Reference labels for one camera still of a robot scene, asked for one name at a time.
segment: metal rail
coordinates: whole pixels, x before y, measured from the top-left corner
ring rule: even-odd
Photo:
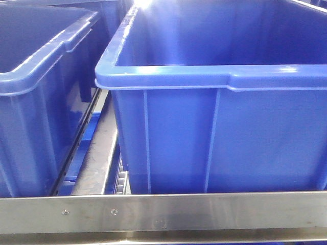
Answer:
[[[72,195],[102,195],[117,142],[116,118],[108,93]]]
[[[110,95],[99,120],[75,196],[0,199],[0,244],[327,240],[326,191],[103,195],[117,139]]]
[[[81,128],[79,130],[79,132],[76,134],[75,136],[75,140],[74,140],[74,143],[73,143],[73,146],[70,150],[70,152],[68,153],[67,157],[66,157],[66,160],[64,162],[64,165],[63,165],[63,168],[59,174],[59,178],[57,179],[56,183],[54,184],[54,187],[51,191],[51,195],[57,195],[59,193],[59,189],[62,185],[62,182],[66,176],[66,173],[67,173],[67,170],[73,160],[73,157],[74,157],[74,154],[76,153],[76,150],[78,148],[78,146],[80,145],[80,142],[81,142],[81,139],[83,137],[83,134],[86,130],[86,127],[92,117],[92,113],[94,111],[94,108],[98,102],[98,99],[100,97],[100,94],[101,94],[101,89],[97,88],[95,93],[94,93],[94,96],[91,100],[91,103],[90,105],[88,106],[86,112],[85,112],[85,115],[82,119],[82,123],[81,123]]]

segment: blue plastic crate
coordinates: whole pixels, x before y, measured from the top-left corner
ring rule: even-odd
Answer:
[[[0,197],[47,195],[95,94],[96,12],[0,4]]]
[[[324,189],[327,13],[292,0],[142,3],[96,68],[132,192]]]
[[[103,51],[115,34],[132,0],[11,0],[13,5],[76,7],[99,12],[100,19],[89,34],[89,60],[94,70]]]

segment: crate lip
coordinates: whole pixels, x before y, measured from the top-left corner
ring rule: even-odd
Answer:
[[[80,8],[58,8],[51,6],[16,6],[0,3],[0,6],[11,6],[15,8],[33,8],[33,9],[61,9],[62,11],[80,11],[85,14],[77,19],[73,24],[66,27],[60,33],[55,35],[45,45],[40,47],[35,53],[27,57],[12,71],[0,72],[0,96],[16,96],[32,91],[38,86],[39,81],[48,73],[48,71],[60,60],[64,53],[72,52],[68,47],[78,45],[85,35],[74,35],[81,29],[87,29],[94,25],[100,18],[98,12]]]
[[[15,5],[37,5],[37,6],[55,6],[68,4],[82,4],[82,3],[100,3],[100,2],[118,2],[119,0],[5,0],[3,3]]]
[[[326,9],[299,0],[285,1],[327,14]],[[178,88],[227,88],[233,91],[327,90],[327,64],[116,66],[140,8],[142,7],[139,3],[133,4],[97,64],[98,87],[110,90]],[[192,80],[199,80],[199,77],[205,77],[206,84],[199,85],[196,81],[192,82]],[[266,79],[264,83],[259,82],[262,78]],[[280,82],[267,82],[267,79],[272,78],[280,78]],[[298,78],[305,81],[294,82],[294,79]],[[258,81],[251,84],[249,83],[251,79]]]

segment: stainless steel bar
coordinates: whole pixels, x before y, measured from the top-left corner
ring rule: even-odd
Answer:
[[[72,195],[104,194],[117,136],[113,103],[108,93]]]
[[[146,245],[326,240],[327,228],[0,235],[1,245]]]
[[[327,240],[327,192],[0,199],[0,224],[0,234],[310,228]]]

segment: screw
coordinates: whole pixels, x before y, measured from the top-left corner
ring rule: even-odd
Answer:
[[[63,216],[67,216],[67,215],[69,215],[69,211],[68,211],[68,210],[66,210],[66,209],[65,209],[65,210],[63,210],[63,211],[62,211],[62,215],[63,215]]]
[[[112,213],[113,215],[117,215],[117,214],[118,214],[118,210],[113,208],[113,209],[111,210],[111,213]]]

